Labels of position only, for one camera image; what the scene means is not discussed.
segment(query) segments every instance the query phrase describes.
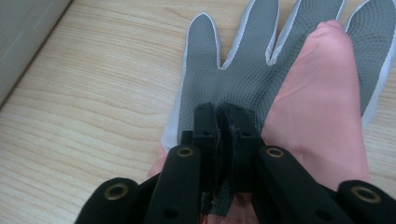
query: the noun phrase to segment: wood grain surface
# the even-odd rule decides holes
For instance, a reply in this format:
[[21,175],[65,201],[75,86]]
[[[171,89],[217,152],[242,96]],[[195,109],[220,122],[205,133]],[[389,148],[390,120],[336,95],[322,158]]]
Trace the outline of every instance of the wood grain surface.
[[[281,1],[282,27],[295,1]],[[73,223],[104,181],[139,183],[205,11],[225,58],[248,0],[75,0],[0,112],[0,223]],[[343,21],[359,0],[346,5]],[[396,69],[364,131],[372,182],[396,197]]]

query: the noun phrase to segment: glove finger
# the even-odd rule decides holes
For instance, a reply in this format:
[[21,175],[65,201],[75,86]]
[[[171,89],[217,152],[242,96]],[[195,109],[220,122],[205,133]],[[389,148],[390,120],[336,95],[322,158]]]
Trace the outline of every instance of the glove finger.
[[191,101],[191,105],[183,106],[188,108],[195,107],[193,103],[196,100],[191,99],[193,94],[191,89],[199,89],[195,88],[197,78],[201,80],[199,83],[202,83],[203,79],[207,80],[210,75],[213,75],[211,71],[219,69],[219,46],[219,36],[213,20],[205,13],[195,17],[187,32],[180,86],[161,138],[162,147],[165,151],[169,151],[177,145],[177,139],[180,134],[177,131],[180,118],[185,119],[189,127],[192,125],[190,113],[187,116],[185,115],[186,113],[182,113],[180,116],[181,96],[183,94],[183,97]]
[[361,85],[363,127],[375,115],[396,51],[396,2],[372,0],[352,14],[346,31],[354,45]]
[[222,69],[254,67],[269,61],[276,39],[278,0],[252,0],[241,17],[239,30]]
[[320,22],[338,19],[344,4],[344,0],[299,0],[279,34],[269,64],[288,61],[291,65],[303,47],[306,37]]
[[219,68],[220,39],[209,15],[202,13],[192,20],[186,41],[183,68],[191,65]]

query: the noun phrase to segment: gray mesh glove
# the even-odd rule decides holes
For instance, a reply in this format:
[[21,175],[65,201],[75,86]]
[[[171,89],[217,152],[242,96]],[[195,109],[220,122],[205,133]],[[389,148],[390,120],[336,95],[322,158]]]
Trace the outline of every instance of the gray mesh glove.
[[[320,22],[337,20],[344,3],[298,1],[274,47],[278,1],[250,2],[222,66],[216,25],[208,15],[198,15],[187,33],[181,86],[162,138],[163,149],[177,145],[182,131],[192,130],[193,109],[207,102],[226,102],[254,111],[251,116],[259,132],[305,39]],[[375,111],[392,67],[395,18],[394,1],[372,0],[360,6],[346,25],[354,43],[364,122],[374,114],[366,111]]]

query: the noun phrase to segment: brass grommet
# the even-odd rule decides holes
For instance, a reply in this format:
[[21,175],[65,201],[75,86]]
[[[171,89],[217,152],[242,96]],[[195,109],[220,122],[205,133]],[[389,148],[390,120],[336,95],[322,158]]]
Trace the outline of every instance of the brass grommet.
[[270,147],[265,152],[272,157],[283,157],[285,155],[282,150],[275,147]]
[[177,150],[176,154],[179,157],[189,157],[194,153],[194,151],[191,148],[188,147],[181,147]]
[[350,189],[352,193],[362,201],[367,203],[380,203],[381,197],[371,189],[362,186],[355,186]]
[[124,183],[113,184],[105,190],[105,198],[110,201],[114,201],[125,196],[128,191],[129,188]]

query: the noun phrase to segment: glove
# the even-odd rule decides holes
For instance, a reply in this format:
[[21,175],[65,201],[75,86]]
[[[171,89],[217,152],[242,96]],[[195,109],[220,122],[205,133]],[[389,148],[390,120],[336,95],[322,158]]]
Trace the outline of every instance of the glove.
[[[251,118],[264,142],[288,149],[320,184],[336,189],[348,179],[367,181],[361,124],[373,117],[392,67],[395,1],[362,4],[346,23],[346,32],[335,21],[343,5],[341,0],[298,1],[274,46],[278,2],[250,2],[222,66],[216,25],[208,15],[198,15],[187,33],[183,76],[162,138],[162,158],[151,174],[161,170],[181,132],[192,130],[193,109],[211,102],[254,111]],[[226,214],[231,220],[222,217],[217,223],[247,217],[255,222],[248,196],[236,194],[234,199]]]

